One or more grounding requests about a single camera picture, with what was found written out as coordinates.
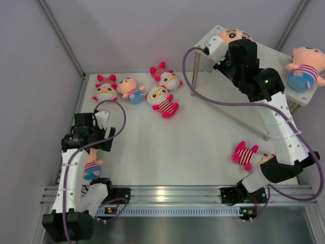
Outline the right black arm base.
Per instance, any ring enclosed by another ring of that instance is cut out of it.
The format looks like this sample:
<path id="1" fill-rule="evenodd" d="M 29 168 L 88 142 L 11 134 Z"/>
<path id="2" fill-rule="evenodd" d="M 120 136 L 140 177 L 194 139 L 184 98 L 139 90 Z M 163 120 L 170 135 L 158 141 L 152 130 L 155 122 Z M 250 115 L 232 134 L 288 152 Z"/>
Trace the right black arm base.
<path id="1" fill-rule="evenodd" d="M 264 188 L 253 193 L 247 192 L 240 187 L 225 187 L 220 189 L 221 202 L 227 205 L 242 203 L 266 203 L 267 194 Z"/>

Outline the white doll glasses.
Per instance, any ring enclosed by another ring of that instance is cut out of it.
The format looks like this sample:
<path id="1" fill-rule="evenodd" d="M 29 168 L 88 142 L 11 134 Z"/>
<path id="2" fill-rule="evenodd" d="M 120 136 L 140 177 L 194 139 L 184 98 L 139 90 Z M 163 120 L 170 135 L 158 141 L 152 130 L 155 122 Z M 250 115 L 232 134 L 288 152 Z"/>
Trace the white doll glasses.
<path id="1" fill-rule="evenodd" d="M 173 101 L 173 94 L 163 86 L 153 87 L 145 96 L 146 101 L 162 118 L 171 118 L 179 109 L 179 104 Z"/>

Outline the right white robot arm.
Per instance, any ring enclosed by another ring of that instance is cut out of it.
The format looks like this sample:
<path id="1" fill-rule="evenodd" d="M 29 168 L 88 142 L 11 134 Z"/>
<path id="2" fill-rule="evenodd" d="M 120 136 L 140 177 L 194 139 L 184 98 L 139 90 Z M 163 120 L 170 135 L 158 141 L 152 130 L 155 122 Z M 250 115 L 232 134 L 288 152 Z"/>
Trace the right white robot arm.
<path id="1" fill-rule="evenodd" d="M 224 61 L 223 74 L 248 97 L 246 103 L 218 102 L 228 107 L 255 107 L 271 137 L 276 156 L 259 169 L 240 180 L 235 192 L 241 201 L 248 202 L 260 188 L 296 177 L 305 167 L 316 164 L 320 186 L 314 200 L 324 187 L 324 175 L 316 153 L 301 136 L 287 108 L 284 84 L 273 68 L 260 68 L 257 44 L 251 40 L 226 43 L 216 38 L 207 50 L 215 61 Z"/>

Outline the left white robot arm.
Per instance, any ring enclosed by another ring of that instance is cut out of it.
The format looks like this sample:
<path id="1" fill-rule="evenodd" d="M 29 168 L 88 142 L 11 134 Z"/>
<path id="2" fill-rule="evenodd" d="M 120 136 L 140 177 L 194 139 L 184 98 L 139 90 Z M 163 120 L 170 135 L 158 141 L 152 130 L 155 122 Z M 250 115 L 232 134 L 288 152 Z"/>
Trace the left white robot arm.
<path id="1" fill-rule="evenodd" d="M 62 168 L 56 198 L 42 225 L 54 242 L 88 240 L 93 233 L 93 218 L 102 203 L 114 199 L 109 178 L 95 178 L 82 194 L 84 169 L 96 160 L 95 150 L 110 151 L 115 128 L 107 128 L 109 113 L 77 113 L 71 131 L 61 140 Z"/>

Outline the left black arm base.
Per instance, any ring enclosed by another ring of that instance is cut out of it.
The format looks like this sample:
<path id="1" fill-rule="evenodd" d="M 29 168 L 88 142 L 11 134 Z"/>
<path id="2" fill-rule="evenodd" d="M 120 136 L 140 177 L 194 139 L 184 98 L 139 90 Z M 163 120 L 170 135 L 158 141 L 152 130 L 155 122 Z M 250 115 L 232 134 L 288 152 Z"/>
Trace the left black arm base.
<path id="1" fill-rule="evenodd" d="M 110 200 L 116 199 L 116 198 L 124 198 L 127 203 L 129 203 L 129 200 L 131 198 L 131 188 L 111 188 L 108 189 L 107 192 L 103 193 L 96 193 L 94 197 L 91 199 L 93 200 L 99 200 L 101 204 L 104 204 Z"/>

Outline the orange doll table back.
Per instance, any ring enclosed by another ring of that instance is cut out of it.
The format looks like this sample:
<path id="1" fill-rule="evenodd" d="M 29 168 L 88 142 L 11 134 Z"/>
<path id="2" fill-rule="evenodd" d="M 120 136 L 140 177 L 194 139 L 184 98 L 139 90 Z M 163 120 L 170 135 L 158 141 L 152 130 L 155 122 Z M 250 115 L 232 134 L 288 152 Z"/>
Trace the orange doll table back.
<path id="1" fill-rule="evenodd" d="M 117 83 L 117 91 L 122 97 L 127 99 L 131 104 L 139 104 L 144 98 L 144 86 L 138 87 L 138 81 L 135 78 L 126 78 Z"/>

